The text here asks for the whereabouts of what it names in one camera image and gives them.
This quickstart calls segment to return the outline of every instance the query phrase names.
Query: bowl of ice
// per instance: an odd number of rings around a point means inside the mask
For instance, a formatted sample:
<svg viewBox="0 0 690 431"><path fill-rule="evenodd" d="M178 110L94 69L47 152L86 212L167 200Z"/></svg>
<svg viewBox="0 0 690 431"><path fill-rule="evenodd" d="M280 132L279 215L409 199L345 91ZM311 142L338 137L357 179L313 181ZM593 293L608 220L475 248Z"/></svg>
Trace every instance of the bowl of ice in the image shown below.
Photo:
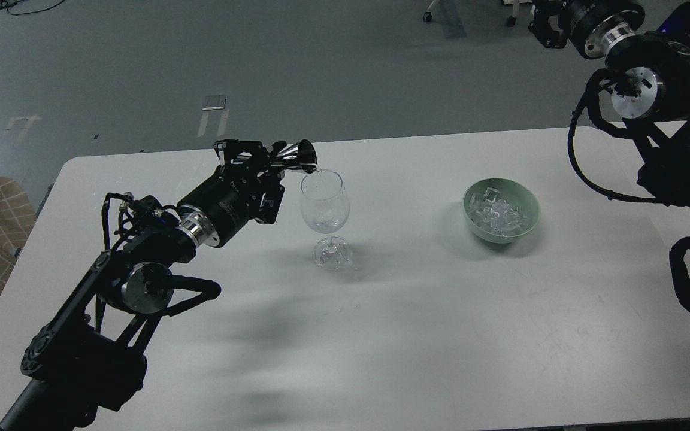
<svg viewBox="0 0 690 431"><path fill-rule="evenodd" d="M523 238L539 223L537 198L526 187L504 178L474 183L462 199L465 223L488 242L507 244Z"/></svg>

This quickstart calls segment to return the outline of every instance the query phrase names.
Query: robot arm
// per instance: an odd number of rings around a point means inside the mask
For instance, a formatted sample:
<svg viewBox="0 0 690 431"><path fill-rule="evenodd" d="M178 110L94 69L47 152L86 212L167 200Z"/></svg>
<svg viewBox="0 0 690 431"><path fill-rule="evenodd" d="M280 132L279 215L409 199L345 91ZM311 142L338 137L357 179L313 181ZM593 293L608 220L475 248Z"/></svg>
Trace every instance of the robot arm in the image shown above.
<svg viewBox="0 0 690 431"><path fill-rule="evenodd" d="M99 406L118 411L143 387L143 352L161 318L221 292L214 281L173 275L170 265L190 262L202 244L222 247L250 219L275 223L285 170L313 172L316 166L314 147L307 140L277 142L270 150L261 142L228 140L217 142L214 149L220 165L177 207L163 207L152 196L106 196L106 250L25 350L21 372L31 382L0 422L0 431L74 429L92 423ZM123 201L120 239L112 247L110 199ZM197 295L170 306L175 289ZM85 314L93 298L94 326ZM133 316L116 340L101 335L107 305Z"/></svg>
<svg viewBox="0 0 690 431"><path fill-rule="evenodd" d="M559 30L550 25L558 17ZM635 0L534 0L529 29L545 47L571 41L582 57L605 57L573 113L569 156L581 179L609 199L659 202L690 207L690 2L681 5L656 32L639 35L644 11ZM625 123L617 128L600 114L599 93L611 93L614 110ZM621 195L597 186L582 174L573 153L573 132L583 110L592 123L613 137L635 142L643 158L638 184L654 198ZM685 120L672 137L655 123ZM683 263L690 249L684 238L670 253L673 282L681 304L690 312L690 279Z"/></svg>

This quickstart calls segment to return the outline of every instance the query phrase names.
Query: white table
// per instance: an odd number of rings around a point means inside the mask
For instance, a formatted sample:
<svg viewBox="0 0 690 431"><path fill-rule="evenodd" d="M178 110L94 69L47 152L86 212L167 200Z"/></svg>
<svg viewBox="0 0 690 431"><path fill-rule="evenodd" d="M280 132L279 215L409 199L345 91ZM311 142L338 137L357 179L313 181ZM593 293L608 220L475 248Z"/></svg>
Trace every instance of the white table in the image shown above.
<svg viewBox="0 0 690 431"><path fill-rule="evenodd" d="M690 210L595 194L570 169L566 134L316 144L350 194L339 233L357 269L310 261L320 235L299 215L301 175L288 174L276 226L250 223L225 248L200 248L173 267L218 281L222 295L162 321L145 387L120 412L101 409L90 429L510 429L690 417L690 314L667 260L675 237L690 234ZM616 159L624 150L590 128L577 141L588 175L635 190ZM203 150L63 167L0 299L0 419L28 382L23 349L101 250L104 193L174 204L215 163ZM529 237L493 246L465 230L462 194L485 177L537 195L543 216ZM127 320L113 314L106 325Z"/></svg>

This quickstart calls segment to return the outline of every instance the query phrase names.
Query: green bowl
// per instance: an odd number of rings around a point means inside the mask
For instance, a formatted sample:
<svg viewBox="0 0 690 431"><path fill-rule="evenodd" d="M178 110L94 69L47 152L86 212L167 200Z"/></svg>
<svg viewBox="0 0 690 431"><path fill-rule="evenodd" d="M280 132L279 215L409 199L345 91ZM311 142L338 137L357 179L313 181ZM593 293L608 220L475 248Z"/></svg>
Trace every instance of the green bowl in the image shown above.
<svg viewBox="0 0 690 431"><path fill-rule="evenodd" d="M489 233L484 229L476 226L475 223L468 216L468 204L470 204L470 199L474 193L483 194L486 189L491 187L493 189L498 189L502 193L502 197L507 200L507 202L513 207L518 207L518 211L524 213L528 217L531 225L526 227L523 232L518 235L496 235ZM529 232L534 230L534 226L539 223L540 218L540 208L539 202L533 193L529 191L526 187L521 186L521 184L516 183L512 180L506 180L504 178L488 178L486 180L481 180L474 183L465 192L465 197L462 198L462 215L465 217L465 224L467 224L468 229L471 230L482 240L493 242L496 244L507 244L514 242L519 238L523 238L528 235Z"/></svg>

